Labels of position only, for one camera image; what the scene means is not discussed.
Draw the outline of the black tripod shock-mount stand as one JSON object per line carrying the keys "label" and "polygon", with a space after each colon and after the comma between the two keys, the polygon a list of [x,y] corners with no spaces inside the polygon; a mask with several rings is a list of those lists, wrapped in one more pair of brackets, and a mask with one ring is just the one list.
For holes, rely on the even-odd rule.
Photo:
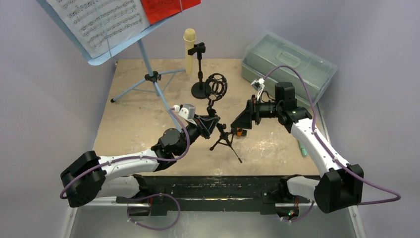
{"label": "black tripod shock-mount stand", "polygon": [[[205,96],[209,101],[207,107],[207,112],[209,116],[216,116],[216,110],[212,107],[216,101],[219,101],[225,96],[227,88],[227,79],[221,73],[213,73],[205,81]],[[209,148],[209,150],[213,151],[218,144],[227,146],[234,152],[239,162],[243,163],[241,158],[238,156],[238,154],[232,147],[234,133],[232,131],[225,131],[227,128],[226,124],[221,124],[219,122],[216,124],[216,128],[220,132],[220,136],[219,139],[215,142],[215,144]]]}

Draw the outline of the mint green microphone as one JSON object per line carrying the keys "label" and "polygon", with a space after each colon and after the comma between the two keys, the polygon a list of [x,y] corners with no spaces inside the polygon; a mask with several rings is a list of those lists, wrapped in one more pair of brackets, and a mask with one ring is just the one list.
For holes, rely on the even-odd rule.
{"label": "mint green microphone", "polygon": [[303,157],[306,157],[308,155],[307,150],[305,149],[305,147],[303,146],[303,144],[300,141],[298,141],[298,145],[299,145],[299,148],[300,148],[300,151],[301,151],[301,155]]}

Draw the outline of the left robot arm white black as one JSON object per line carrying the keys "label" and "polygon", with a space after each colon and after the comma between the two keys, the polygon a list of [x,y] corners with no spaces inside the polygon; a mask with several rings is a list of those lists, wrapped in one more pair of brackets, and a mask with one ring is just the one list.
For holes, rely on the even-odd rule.
{"label": "left robot arm white black", "polygon": [[169,113],[180,123],[181,130],[167,129],[149,149],[120,156],[98,156],[94,150],[83,153],[60,174],[60,199],[66,199],[74,208],[96,198],[120,196],[112,188],[113,181],[129,184],[137,181],[138,173],[167,169],[183,159],[199,137],[210,138],[220,121],[218,115],[197,115],[185,105],[176,105]]}

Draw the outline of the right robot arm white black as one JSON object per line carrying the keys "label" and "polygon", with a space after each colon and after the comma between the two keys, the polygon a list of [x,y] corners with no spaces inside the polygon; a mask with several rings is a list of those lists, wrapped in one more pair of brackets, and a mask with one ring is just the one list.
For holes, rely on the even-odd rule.
{"label": "right robot arm white black", "polygon": [[362,199],[364,171],[340,156],[317,130],[309,111],[297,105],[295,88],[290,82],[275,85],[275,99],[262,102],[255,95],[231,123],[231,128],[252,129],[263,118],[276,118],[307,150],[320,179],[302,175],[281,178],[278,195],[285,202],[296,196],[315,202],[323,213],[358,205]]}

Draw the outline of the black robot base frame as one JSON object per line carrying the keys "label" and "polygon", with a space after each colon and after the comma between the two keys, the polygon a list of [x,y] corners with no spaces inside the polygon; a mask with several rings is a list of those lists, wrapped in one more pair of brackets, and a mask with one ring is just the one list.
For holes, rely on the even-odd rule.
{"label": "black robot base frame", "polygon": [[145,205],[152,216],[168,211],[258,212],[283,215],[310,204],[288,195],[286,176],[135,176],[139,191],[116,202],[129,207]]}

